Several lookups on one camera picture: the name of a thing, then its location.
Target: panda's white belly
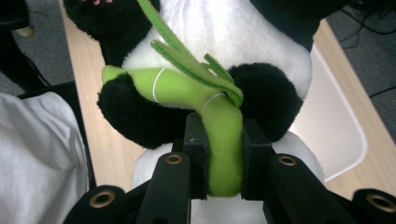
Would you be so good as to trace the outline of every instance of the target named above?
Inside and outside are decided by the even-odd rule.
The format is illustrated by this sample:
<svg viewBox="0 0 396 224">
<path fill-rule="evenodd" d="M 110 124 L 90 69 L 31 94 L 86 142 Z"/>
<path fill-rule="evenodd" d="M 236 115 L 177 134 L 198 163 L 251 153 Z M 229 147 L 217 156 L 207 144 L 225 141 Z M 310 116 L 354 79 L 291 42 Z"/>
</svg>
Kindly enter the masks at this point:
<svg viewBox="0 0 396 224">
<path fill-rule="evenodd" d="M 311 82 L 309 52 L 269 23 L 248 0 L 162 0 L 161 16 L 199 60 L 206 53 L 225 68 L 270 63 L 280 68 L 304 99 Z M 150 42 L 163 40 L 152 28 L 125 58 L 123 67 L 173 67 Z"/>
</svg>

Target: stuffed animal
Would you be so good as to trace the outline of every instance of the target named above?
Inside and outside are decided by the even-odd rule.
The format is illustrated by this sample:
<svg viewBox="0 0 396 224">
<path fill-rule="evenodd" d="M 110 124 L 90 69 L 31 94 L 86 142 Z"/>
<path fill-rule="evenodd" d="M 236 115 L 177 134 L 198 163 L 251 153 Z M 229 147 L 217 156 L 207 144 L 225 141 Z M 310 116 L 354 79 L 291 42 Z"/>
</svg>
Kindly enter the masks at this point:
<svg viewBox="0 0 396 224">
<path fill-rule="evenodd" d="M 105 119 L 126 138 L 155 149 L 136 162 L 134 184 L 151 177 L 156 160 L 183 137 L 186 117 L 195 110 L 214 150 L 209 193 L 220 197 L 195 202 L 195 220 L 262 223 L 262 206 L 235 196 L 242 181 L 241 121 L 255 119 L 277 153 L 301 158 L 322 179 L 315 156 L 288 129 L 308 93 L 309 53 L 319 22 L 347 3 L 64 0 L 64 7 L 76 26 L 99 42 L 111 65 L 104 69 L 98 99 Z M 224 143 L 224 135 L 235 140 L 232 152 L 216 145 Z"/>
</svg>

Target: white fur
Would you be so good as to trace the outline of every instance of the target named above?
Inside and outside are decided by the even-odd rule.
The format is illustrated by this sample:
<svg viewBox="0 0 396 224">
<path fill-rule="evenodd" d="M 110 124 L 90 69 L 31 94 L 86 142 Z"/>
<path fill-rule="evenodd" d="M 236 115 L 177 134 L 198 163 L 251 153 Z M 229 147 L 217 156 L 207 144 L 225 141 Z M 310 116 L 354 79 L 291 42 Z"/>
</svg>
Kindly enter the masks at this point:
<svg viewBox="0 0 396 224">
<path fill-rule="evenodd" d="M 192 54 L 214 56 L 226 69 L 241 63 L 280 68 L 304 99 L 311 83 L 309 52 L 279 32 L 249 0 L 162 0 L 161 16 Z M 123 67 L 173 67 L 150 42 L 163 40 L 152 28 L 125 58 Z"/>
<path fill-rule="evenodd" d="M 170 152 L 172 144 L 162 145 L 156 150 L 145 151 L 136 161 L 134 170 L 134 187 L 149 180 L 157 160 Z M 315 176 L 323 182 L 322 169 L 316 156 L 306 144 L 294 133 L 288 132 L 278 142 L 273 143 L 276 153 L 286 153 L 300 158 Z M 232 198 L 212 198 L 207 201 L 191 201 L 192 224 L 228 224 L 228 223 L 266 223 L 262 212 L 262 202 L 245 201 L 241 196 Z"/>
</svg>

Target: floor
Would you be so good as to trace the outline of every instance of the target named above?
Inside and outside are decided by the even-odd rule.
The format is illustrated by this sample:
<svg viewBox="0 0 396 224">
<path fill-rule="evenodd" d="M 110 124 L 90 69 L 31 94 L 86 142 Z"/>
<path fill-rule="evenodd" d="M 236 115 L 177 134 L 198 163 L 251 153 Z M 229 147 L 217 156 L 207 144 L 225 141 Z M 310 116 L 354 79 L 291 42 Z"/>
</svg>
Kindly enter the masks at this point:
<svg viewBox="0 0 396 224">
<path fill-rule="evenodd" d="M 24 38 L 14 34 L 21 51 L 34 61 L 50 84 L 72 81 L 73 71 L 58 0 L 27 0 L 27 4 L 35 35 Z M 366 10 L 347 6 L 327 20 L 395 141 L 396 33 L 380 33 L 394 31 L 396 11 L 386 10 L 366 16 Z M 23 93 L 1 73 L 0 92 Z"/>
</svg>

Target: metal ring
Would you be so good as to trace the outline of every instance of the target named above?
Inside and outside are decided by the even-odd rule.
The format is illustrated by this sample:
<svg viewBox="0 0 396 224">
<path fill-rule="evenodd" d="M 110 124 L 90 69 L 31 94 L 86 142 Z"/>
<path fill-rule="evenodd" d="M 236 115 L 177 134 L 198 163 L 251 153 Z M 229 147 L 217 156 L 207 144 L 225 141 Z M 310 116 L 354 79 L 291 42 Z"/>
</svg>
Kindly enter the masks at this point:
<svg viewBox="0 0 396 224">
<path fill-rule="evenodd" d="M 183 161 L 183 158 L 177 154 L 172 154 L 166 157 L 165 161 L 169 164 L 179 164 Z"/>
<path fill-rule="evenodd" d="M 281 156 L 278 158 L 278 160 L 280 161 L 280 163 L 288 166 L 294 166 L 297 164 L 297 161 L 289 156 Z"/>
<path fill-rule="evenodd" d="M 91 197 L 90 206 L 93 208 L 103 208 L 111 204 L 116 199 L 114 191 L 105 189 Z"/>
<path fill-rule="evenodd" d="M 370 193 L 366 196 L 366 200 L 374 207 L 388 212 L 388 213 L 395 213 L 396 212 L 396 204 L 387 199 L 386 197 L 379 195 L 379 194 L 374 194 Z"/>
</svg>

